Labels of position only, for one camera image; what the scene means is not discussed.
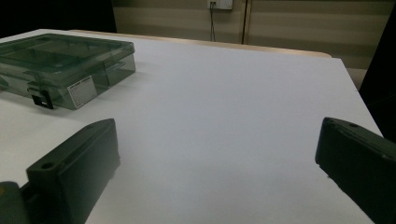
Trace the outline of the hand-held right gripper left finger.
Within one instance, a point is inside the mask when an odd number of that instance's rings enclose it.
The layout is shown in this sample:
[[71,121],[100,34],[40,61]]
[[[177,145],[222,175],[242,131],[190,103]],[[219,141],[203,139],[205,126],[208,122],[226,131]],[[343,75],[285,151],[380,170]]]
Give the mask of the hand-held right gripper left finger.
[[89,124],[27,168],[34,224],[85,224],[120,166],[114,119]]

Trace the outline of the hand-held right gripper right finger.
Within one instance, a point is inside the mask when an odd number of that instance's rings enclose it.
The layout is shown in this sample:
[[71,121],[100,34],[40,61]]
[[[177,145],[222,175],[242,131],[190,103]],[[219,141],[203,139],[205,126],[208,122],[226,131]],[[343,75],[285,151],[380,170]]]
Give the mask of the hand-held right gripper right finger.
[[357,124],[326,118],[315,162],[375,224],[396,224],[395,143]]

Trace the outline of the clear grey plastic storage box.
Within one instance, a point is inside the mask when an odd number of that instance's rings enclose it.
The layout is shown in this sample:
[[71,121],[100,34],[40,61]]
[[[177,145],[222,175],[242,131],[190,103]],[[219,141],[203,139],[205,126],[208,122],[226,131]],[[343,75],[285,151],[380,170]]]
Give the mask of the clear grey plastic storage box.
[[43,34],[0,43],[0,91],[76,110],[134,73],[134,44]]

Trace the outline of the dark curtain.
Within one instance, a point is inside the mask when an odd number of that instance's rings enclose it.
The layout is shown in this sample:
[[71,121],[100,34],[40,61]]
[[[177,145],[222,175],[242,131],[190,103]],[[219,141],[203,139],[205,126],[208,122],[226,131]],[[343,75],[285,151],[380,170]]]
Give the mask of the dark curtain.
[[396,143],[396,3],[360,87],[383,136]]

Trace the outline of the white table sheet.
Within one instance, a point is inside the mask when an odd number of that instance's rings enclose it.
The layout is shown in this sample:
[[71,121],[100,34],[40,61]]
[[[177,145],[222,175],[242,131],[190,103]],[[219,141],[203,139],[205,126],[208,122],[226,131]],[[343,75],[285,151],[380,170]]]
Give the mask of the white table sheet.
[[0,181],[87,124],[120,168],[87,224],[372,224],[316,165],[321,122],[375,122],[342,61],[136,39],[135,72],[77,110],[0,92]]

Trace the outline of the white wall socket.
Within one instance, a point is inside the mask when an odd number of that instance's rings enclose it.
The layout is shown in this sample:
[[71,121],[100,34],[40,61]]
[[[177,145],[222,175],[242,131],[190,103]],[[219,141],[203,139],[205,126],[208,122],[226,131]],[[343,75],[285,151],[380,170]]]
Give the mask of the white wall socket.
[[206,0],[207,7],[220,10],[232,10],[233,0]]

